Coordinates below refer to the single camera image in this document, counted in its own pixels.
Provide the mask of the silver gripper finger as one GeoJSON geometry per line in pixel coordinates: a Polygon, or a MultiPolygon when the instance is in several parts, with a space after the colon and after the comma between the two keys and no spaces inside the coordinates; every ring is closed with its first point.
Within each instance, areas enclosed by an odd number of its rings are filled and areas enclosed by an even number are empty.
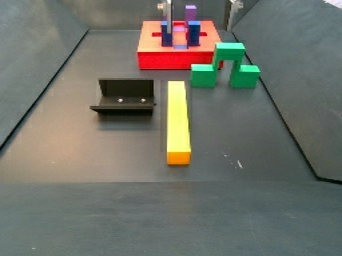
{"type": "Polygon", "coordinates": [[[244,8],[244,1],[242,0],[229,0],[229,18],[228,18],[228,30],[232,30],[234,18],[244,8]]]}
{"type": "Polygon", "coordinates": [[[173,0],[161,0],[158,10],[163,12],[165,20],[167,21],[167,33],[173,32],[173,0]]]}

